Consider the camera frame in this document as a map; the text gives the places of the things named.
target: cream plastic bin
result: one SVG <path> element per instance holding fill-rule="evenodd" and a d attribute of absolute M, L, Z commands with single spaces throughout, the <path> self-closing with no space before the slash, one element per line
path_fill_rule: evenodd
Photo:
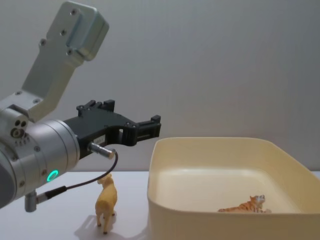
<path fill-rule="evenodd" d="M 272 213 L 225 213 L 265 195 Z M 320 240 L 320 181 L 269 141 L 174 137 L 154 147 L 152 240 Z"/>

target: toy tiger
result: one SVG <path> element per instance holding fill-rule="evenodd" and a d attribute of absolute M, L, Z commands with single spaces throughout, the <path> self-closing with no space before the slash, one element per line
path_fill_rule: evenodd
<path fill-rule="evenodd" d="M 227 213 L 262 213 L 270 214 L 271 210 L 266 209 L 262 210 L 262 205 L 266 201 L 265 195 L 256 195 L 250 196 L 250 201 L 240 204 L 235 207 L 221 208 L 218 212 L 227 212 Z"/>

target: black cable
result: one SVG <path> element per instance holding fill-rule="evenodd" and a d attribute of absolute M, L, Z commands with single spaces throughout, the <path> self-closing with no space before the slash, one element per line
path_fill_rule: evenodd
<path fill-rule="evenodd" d="M 114 156 L 115 156 L 115 159 L 114 159 L 114 163 L 113 165 L 110 167 L 110 169 L 105 172 L 104 174 L 102 174 L 101 176 L 98 176 L 94 179 L 91 179 L 89 181 L 84 181 L 84 182 L 81 182 L 81 183 L 78 183 L 78 184 L 75 184 L 75 185 L 71 185 L 71 186 L 61 186 L 61 187 L 58 187 L 58 188 L 55 188 L 53 190 L 50 190 L 50 191 L 46 191 L 44 192 L 43 194 L 47 197 L 47 200 L 59 195 L 59 194 L 62 194 L 64 193 L 65 191 L 69 190 L 69 189 L 74 189 L 74 188 L 78 188 L 78 187 L 81 187 L 83 185 L 87 185 L 87 184 L 90 184 L 90 183 L 93 183 L 99 179 L 102 179 L 103 177 L 107 176 L 109 173 L 111 173 L 111 171 L 113 171 L 118 163 L 118 153 L 115 152 L 114 153 Z"/>

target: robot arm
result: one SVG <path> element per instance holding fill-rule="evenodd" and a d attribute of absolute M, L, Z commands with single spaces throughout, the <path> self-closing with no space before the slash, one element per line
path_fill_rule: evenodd
<path fill-rule="evenodd" d="M 37 198 L 36 188 L 70 171 L 79 159 L 91 153 L 112 159 L 115 150 L 107 145 L 134 146 L 159 136 L 160 116 L 131 121 L 114 113 L 113 100 L 92 100 L 77 107 L 77 117 L 38 123 L 56 108 L 74 70 L 96 56 L 108 30 L 95 8 L 65 2 L 40 41 L 22 88 L 0 101 L 0 209 L 26 196 L 25 210 L 33 212 L 36 201 L 45 201 Z"/>

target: toy animal figurine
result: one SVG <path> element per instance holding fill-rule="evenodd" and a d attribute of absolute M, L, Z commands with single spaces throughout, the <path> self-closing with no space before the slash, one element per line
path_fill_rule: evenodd
<path fill-rule="evenodd" d="M 266 209 L 262 210 L 262 205 L 266 201 L 265 195 L 256 195 L 250 196 L 250 201 L 245 203 L 241 203 L 239 206 L 229 207 L 229 208 L 221 208 L 218 212 L 227 212 L 227 213 L 264 213 L 270 214 L 271 210 Z"/>
<path fill-rule="evenodd" d="M 98 184 L 102 184 L 103 190 L 95 203 L 96 224 L 98 227 L 101 226 L 100 217 L 103 215 L 103 234 L 107 234 L 110 218 L 115 215 L 118 193 L 111 173 L 99 179 L 97 182 Z"/>

